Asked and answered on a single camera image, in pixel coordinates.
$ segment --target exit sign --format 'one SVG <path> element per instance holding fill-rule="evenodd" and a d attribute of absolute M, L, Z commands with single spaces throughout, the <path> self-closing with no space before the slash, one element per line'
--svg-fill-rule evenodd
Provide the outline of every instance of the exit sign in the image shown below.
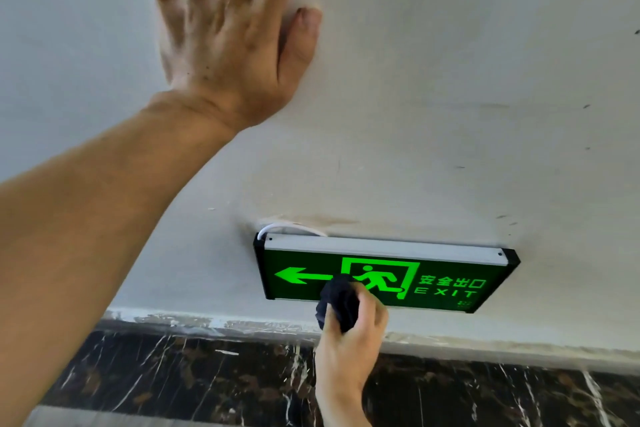
<path fill-rule="evenodd" d="M 319 301 L 346 273 L 383 304 L 475 312 L 518 266 L 514 250 L 267 234 L 254 241 L 267 299 Z"/>

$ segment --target electrical wire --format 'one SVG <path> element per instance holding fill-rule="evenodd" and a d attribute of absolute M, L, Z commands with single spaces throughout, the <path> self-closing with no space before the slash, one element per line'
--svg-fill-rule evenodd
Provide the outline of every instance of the electrical wire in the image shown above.
<path fill-rule="evenodd" d="M 305 225 L 299 225 L 298 223 L 271 223 L 270 225 L 267 225 L 266 227 L 264 227 L 258 232 L 258 239 L 262 240 L 262 238 L 265 236 L 265 234 L 269 230 L 276 229 L 276 228 L 293 228 L 295 230 L 301 230 L 303 232 L 311 233 L 319 237 L 329 236 L 326 233 L 321 232 L 320 230 L 309 228 L 309 227 L 306 227 Z"/>

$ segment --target sign panel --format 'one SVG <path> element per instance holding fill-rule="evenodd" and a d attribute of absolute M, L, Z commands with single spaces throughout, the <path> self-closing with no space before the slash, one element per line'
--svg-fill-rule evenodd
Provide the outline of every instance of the sign panel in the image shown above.
<path fill-rule="evenodd" d="M 500 248 L 294 237 L 267 235 L 254 244 L 268 299 L 318 301 L 326 281 L 346 273 L 388 306 L 475 312 L 520 263 L 513 250 Z M 366 248 L 378 254 L 364 255 Z M 388 256 L 402 249 L 417 258 Z M 493 263 L 469 263 L 474 255 Z"/>

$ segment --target wall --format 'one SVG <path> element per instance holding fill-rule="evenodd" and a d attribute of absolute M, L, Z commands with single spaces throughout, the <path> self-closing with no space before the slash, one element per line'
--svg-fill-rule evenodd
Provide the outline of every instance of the wall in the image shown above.
<path fill-rule="evenodd" d="M 0 2 L 1 178 L 163 88 L 152 0 Z M 640 350 L 638 0 L 294 2 L 325 11 L 296 99 L 184 189 L 112 316 L 315 331 L 263 299 L 252 233 L 285 219 L 518 251 L 476 314 L 396 309 L 390 341 Z"/>

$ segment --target left-pointing arrow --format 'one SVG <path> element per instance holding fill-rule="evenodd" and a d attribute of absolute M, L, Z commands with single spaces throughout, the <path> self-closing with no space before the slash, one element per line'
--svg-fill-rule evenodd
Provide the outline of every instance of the left-pointing arrow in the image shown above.
<path fill-rule="evenodd" d="M 281 270 L 276 273 L 276 277 L 280 277 L 292 284 L 306 284 L 303 278 L 307 280 L 331 280 L 333 275 L 324 275 L 317 273 L 300 273 L 304 268 L 289 267 L 288 269 Z"/>

